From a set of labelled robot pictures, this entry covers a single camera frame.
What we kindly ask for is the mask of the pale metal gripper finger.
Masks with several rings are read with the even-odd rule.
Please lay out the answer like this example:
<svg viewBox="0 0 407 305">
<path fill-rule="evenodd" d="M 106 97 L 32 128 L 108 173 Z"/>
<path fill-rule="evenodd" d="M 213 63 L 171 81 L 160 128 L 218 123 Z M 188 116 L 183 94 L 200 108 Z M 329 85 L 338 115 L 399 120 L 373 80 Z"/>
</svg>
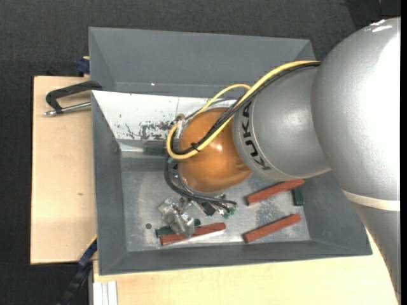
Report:
<svg viewBox="0 0 407 305">
<path fill-rule="evenodd" d="M 162 217 L 171 217 L 179 214 L 178 203 L 174 201 L 173 197 L 168 197 L 158 207 Z"/>
<path fill-rule="evenodd" d="M 195 232 L 195 219 L 187 213 L 175 213 L 171 228 L 176 234 L 183 234 L 190 237 Z"/>
</svg>

